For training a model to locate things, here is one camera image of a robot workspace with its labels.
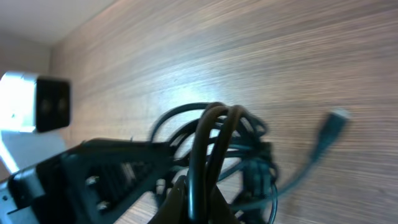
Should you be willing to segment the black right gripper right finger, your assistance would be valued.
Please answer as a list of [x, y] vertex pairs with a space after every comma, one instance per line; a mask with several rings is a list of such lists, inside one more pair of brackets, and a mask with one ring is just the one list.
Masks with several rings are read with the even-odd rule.
[[239, 224], [238, 219], [230, 210], [218, 187], [211, 194], [211, 223], [212, 224]]

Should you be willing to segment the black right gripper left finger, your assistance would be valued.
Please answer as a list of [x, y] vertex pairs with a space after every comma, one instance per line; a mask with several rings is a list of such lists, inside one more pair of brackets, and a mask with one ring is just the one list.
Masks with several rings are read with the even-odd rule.
[[181, 175], [148, 224], [184, 224], [187, 218], [186, 176]]

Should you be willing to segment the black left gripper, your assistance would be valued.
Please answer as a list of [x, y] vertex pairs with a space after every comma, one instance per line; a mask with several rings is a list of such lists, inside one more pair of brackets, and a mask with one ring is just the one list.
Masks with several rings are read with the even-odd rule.
[[6, 223], [114, 223], [187, 165], [164, 142], [93, 139], [6, 179]]

